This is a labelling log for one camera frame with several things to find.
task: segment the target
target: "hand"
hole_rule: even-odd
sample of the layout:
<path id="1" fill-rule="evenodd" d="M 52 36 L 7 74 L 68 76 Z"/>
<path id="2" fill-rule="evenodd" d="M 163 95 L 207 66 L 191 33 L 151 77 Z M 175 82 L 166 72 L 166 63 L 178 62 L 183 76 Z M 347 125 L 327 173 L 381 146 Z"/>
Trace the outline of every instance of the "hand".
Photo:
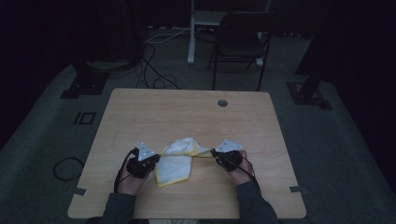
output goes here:
<path id="1" fill-rule="evenodd" d="M 239 165 L 239 167 L 246 170 L 250 175 L 252 175 L 252 167 L 249 164 L 247 152 L 245 150 L 240 150 L 239 153 L 241 153 L 241 156 L 245 158 L 242 159 L 242 163 Z M 230 176 L 231 180 L 236 186 L 252 180 L 248 174 L 241 171 L 239 168 L 236 168 L 235 170 L 228 172 L 228 175 Z"/>
<path id="2" fill-rule="evenodd" d="M 125 194 L 131 194 L 131 195 L 136 196 L 142 189 L 142 187 L 148 177 L 149 177 L 148 175 L 144 178 L 137 178 L 137 177 L 132 176 L 126 170 L 126 163 L 125 163 L 124 167 L 122 167 L 120 180 L 122 180 L 123 178 L 125 178 L 125 179 L 123 179 L 119 183 L 118 193 L 125 193 Z"/>

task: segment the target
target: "desk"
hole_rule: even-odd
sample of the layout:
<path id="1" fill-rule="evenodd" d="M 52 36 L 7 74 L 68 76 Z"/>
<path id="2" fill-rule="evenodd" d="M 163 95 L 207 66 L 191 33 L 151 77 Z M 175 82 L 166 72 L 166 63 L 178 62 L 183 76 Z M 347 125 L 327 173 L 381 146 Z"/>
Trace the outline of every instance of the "desk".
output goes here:
<path id="1" fill-rule="evenodd" d="M 268 11 L 271 0 L 266 2 L 264 11 Z M 224 11 L 202 11 L 195 10 L 195 0 L 191 0 L 191 17 L 190 17 L 190 44 L 187 64 L 194 64 L 195 61 L 195 25 L 218 26 L 221 19 L 227 14 Z M 262 59 L 256 59 L 256 64 L 261 67 Z"/>
<path id="2" fill-rule="evenodd" d="M 218 100 L 228 105 L 221 107 Z M 268 93 L 115 89 L 92 144 L 70 217 L 101 216 L 126 154 L 140 142 L 160 152 L 193 137 L 203 147 L 225 138 L 241 144 L 253 162 L 262 196 L 279 218 L 305 216 L 297 180 Z M 239 218 L 232 181 L 214 158 L 192 158 L 188 180 L 158 188 L 154 173 L 136 201 L 135 218 Z"/>

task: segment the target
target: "crumpled cloth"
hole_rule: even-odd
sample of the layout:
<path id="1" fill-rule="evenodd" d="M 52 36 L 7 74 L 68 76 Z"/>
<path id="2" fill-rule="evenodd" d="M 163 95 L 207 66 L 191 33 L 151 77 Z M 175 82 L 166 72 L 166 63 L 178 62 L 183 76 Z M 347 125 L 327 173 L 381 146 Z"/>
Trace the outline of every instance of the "crumpled cloth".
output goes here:
<path id="1" fill-rule="evenodd" d="M 191 173 L 191 157 L 211 157 L 210 149 L 201 147 L 193 138 L 175 140 L 160 153 L 161 159 L 155 166 L 158 187 L 186 180 Z"/>

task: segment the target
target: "forearm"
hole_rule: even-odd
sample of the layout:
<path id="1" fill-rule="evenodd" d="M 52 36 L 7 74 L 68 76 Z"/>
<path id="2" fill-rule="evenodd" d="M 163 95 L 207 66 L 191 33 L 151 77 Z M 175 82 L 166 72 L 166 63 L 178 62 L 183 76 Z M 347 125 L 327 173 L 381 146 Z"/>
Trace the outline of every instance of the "forearm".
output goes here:
<path id="1" fill-rule="evenodd" d="M 108 196 L 106 211 L 103 213 L 101 224 L 127 224 L 134 217 L 136 196 L 123 193 L 111 193 Z"/>
<path id="2" fill-rule="evenodd" d="M 278 223 L 274 208 L 264 200 L 252 181 L 236 187 L 241 223 Z"/>

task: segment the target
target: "chair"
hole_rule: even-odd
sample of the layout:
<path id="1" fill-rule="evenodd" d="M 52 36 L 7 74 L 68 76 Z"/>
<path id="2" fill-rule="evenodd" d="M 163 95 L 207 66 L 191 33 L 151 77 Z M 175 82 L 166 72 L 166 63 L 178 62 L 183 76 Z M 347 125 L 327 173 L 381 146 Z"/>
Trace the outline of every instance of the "chair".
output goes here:
<path id="1" fill-rule="evenodd" d="M 275 12 L 235 11 L 226 14 L 221 19 L 216 32 L 216 43 L 207 67 L 210 69 L 210 65 L 215 64 L 212 90 L 216 87 L 218 63 L 249 62 L 248 69 L 256 58 L 263 57 L 257 88 L 259 91 L 270 48 L 270 39 L 280 23 L 281 17 Z M 258 36 L 259 32 L 265 34 L 263 41 Z"/>

